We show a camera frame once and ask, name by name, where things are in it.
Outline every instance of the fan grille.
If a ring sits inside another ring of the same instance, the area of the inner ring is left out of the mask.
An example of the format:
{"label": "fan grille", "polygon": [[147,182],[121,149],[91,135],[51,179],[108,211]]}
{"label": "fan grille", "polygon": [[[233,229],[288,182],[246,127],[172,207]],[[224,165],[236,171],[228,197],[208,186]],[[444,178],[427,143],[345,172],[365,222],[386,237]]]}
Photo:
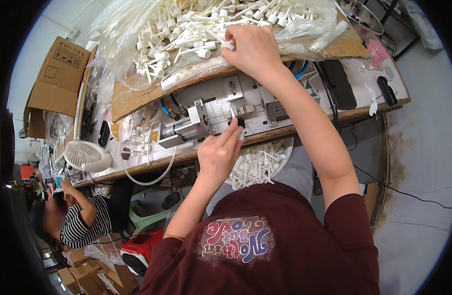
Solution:
{"label": "fan grille", "polygon": [[98,151],[83,142],[67,145],[65,158],[72,166],[81,167],[83,163],[94,163],[101,160]]}

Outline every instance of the metal bowl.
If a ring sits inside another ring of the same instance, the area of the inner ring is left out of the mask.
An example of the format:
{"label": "metal bowl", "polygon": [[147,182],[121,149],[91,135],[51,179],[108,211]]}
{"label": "metal bowl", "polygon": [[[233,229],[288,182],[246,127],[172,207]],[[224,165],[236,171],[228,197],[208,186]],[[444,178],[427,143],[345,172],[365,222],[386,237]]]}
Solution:
{"label": "metal bowl", "polygon": [[383,34],[383,26],[364,4],[356,0],[338,0],[337,3],[343,9],[351,24],[362,40],[371,38],[374,35]]}

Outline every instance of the pink container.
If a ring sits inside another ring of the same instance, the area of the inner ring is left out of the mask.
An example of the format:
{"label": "pink container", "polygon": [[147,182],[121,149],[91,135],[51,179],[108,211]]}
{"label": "pink container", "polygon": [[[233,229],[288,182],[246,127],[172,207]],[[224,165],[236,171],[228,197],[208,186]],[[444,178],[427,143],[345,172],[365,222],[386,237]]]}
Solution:
{"label": "pink container", "polygon": [[372,62],[372,66],[374,68],[378,67],[384,60],[388,58],[388,53],[383,47],[382,43],[370,39],[369,44],[367,45],[369,52],[374,56],[374,60]]}

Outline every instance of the striped shirt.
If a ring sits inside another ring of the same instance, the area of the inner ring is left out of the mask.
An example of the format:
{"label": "striped shirt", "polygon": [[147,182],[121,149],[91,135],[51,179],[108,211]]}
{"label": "striped shirt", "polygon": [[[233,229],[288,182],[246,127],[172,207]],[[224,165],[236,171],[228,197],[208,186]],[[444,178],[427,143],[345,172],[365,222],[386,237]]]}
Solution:
{"label": "striped shirt", "polygon": [[96,217],[91,226],[87,226],[81,218],[82,208],[80,204],[70,206],[65,216],[65,225],[60,232],[60,241],[69,247],[83,248],[111,233],[111,221],[105,198],[101,195],[94,195],[88,200],[96,207]]}

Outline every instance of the graphic print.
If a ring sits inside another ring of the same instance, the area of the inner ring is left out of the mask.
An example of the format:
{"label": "graphic print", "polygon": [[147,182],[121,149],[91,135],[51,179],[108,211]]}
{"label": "graphic print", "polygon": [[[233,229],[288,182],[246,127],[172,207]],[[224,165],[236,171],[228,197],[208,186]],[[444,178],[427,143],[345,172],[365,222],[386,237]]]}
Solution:
{"label": "graphic print", "polygon": [[205,227],[200,241],[201,257],[208,261],[227,258],[250,263],[260,255],[270,254],[274,241],[265,218],[251,216],[216,220]]}

